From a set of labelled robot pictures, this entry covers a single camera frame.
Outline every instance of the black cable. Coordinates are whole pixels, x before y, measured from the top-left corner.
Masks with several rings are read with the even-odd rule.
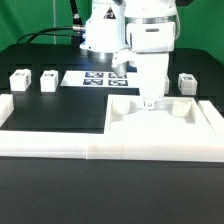
[[[72,30],[71,26],[62,26],[62,27],[54,27],[54,28],[48,28],[39,31],[38,33],[35,33],[30,39],[27,41],[27,43],[31,43],[36,37],[38,37],[40,34],[52,32],[52,31],[60,31],[60,30]]]
[[[16,44],[19,44],[21,42],[22,39],[26,38],[26,37],[29,37],[29,36],[35,36],[35,37],[38,37],[38,36],[60,36],[60,37],[76,37],[76,36],[80,36],[80,35],[71,35],[71,34],[55,34],[55,33],[29,33],[29,34],[26,34],[22,37],[20,37],[18,39],[18,41],[16,42]]]
[[[75,0],[70,0],[72,14],[73,14],[73,24],[82,25],[82,19],[79,15],[78,8]]]

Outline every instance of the white robot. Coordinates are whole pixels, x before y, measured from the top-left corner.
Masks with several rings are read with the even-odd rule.
[[[92,0],[92,15],[86,21],[81,53],[97,59],[112,59],[125,47],[125,4],[112,0]]]
[[[128,62],[136,67],[140,95],[153,109],[164,96],[169,52],[179,30],[175,0],[93,0],[81,49],[98,58],[114,53],[117,77],[126,74]]]

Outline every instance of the white platform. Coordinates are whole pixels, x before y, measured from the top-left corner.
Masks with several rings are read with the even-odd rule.
[[[131,110],[119,117],[111,114],[113,97],[105,134],[0,131],[0,156],[224,162],[224,119],[209,101],[197,105],[190,99],[191,115],[185,119],[170,113],[173,98],[145,111],[140,97],[126,96]],[[126,127],[112,127],[113,122]]]

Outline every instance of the black table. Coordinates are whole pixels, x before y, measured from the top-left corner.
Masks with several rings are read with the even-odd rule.
[[[110,71],[108,62],[82,57],[71,46],[12,45],[0,64],[0,93],[10,93],[8,77],[16,69],[32,70],[32,85],[13,93],[15,112],[2,130],[102,133],[107,95],[138,94],[69,87],[41,94],[44,70],[58,70],[60,81],[67,70]],[[221,64],[204,51],[176,49],[170,96],[181,95],[182,72],[199,81],[196,100],[209,99],[224,112]],[[223,163],[0,158],[0,223],[222,224],[223,186]]]

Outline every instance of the small white cube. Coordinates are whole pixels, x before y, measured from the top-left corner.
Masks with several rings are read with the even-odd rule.
[[[31,71],[18,69],[10,76],[11,91],[26,91],[31,84]]]
[[[55,92],[58,86],[58,71],[44,71],[40,78],[41,92]]]
[[[196,95],[198,82],[192,74],[179,74],[178,87],[182,95]]]
[[[11,94],[0,95],[0,127],[14,110],[13,97]]]

